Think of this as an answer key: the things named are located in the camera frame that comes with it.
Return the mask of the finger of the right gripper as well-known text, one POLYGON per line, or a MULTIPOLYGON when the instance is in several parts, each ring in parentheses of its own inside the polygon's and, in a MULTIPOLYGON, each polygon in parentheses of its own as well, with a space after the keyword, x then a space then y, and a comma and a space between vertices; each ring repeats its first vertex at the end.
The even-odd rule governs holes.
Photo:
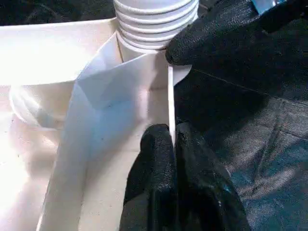
POLYGON ((308 99, 308 3, 220 0, 167 45, 174 65, 290 101, 308 99))

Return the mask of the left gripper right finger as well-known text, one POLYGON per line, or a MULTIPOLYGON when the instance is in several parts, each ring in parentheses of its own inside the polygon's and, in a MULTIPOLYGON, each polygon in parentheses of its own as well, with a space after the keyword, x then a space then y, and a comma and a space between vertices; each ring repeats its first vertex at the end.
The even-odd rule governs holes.
POLYGON ((249 231, 227 169, 188 123, 176 128, 179 219, 184 231, 249 231))

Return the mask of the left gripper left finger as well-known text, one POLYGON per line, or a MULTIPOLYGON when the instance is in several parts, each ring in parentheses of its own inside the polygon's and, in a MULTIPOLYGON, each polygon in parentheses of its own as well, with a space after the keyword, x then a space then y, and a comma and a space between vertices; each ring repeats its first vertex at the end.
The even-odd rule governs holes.
POLYGON ((177 174, 173 143, 166 124, 151 125, 128 177, 119 229, 173 231, 177 220, 177 174))

